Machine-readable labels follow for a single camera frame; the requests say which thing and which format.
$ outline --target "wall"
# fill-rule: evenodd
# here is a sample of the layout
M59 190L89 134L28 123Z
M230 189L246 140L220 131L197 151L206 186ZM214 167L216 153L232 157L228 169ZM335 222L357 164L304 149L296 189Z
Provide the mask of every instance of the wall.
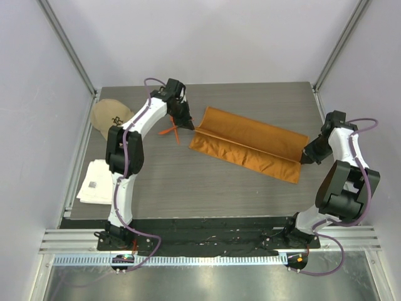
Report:
M96 87L315 82L358 0L49 0Z
M28 300L90 94L36 1L0 1L0 295Z
M400 1L372 1L321 89L327 112L379 119L379 127L362 134L360 144L370 167L382 176L368 222L380 238L394 288L401 287L400 13Z

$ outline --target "wooden table surface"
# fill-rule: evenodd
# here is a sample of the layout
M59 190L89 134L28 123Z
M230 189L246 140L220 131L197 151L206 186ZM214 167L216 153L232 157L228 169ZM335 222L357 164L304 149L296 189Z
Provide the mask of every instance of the wooden table surface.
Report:
M147 98L144 87L103 88L100 99L114 98L137 112ZM207 106L308 135L313 140L322 125L309 83L240 83L188 85L187 99L195 126ZM291 184L209 157L188 145L193 131L171 127L161 119L143 142L145 164L135 182L134 218L192 218L228 216L283 216L309 208L333 159L301 169L298 184ZM89 162L104 159L106 141L92 129L78 187ZM75 200L71 219L107 219L108 205Z

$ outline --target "white towel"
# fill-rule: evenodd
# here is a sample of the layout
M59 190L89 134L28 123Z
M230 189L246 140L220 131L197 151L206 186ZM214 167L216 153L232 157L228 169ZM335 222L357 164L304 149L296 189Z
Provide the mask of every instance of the white towel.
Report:
M89 163L80 192L76 196L82 203L112 204L113 179L105 160Z

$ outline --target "cloth fold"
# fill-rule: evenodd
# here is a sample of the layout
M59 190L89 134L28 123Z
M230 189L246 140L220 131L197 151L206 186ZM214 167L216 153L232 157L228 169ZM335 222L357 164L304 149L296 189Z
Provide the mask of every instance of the cloth fold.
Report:
M308 137L207 107L190 148L268 176L298 183Z
M80 192L76 196L82 203L110 205L113 197L113 178L105 160L89 163Z

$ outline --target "orange towel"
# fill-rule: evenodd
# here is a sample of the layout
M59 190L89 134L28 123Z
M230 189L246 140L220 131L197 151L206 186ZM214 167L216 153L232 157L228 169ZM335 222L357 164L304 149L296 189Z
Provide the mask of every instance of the orange towel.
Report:
M308 137L207 107L190 148L291 183L298 183Z

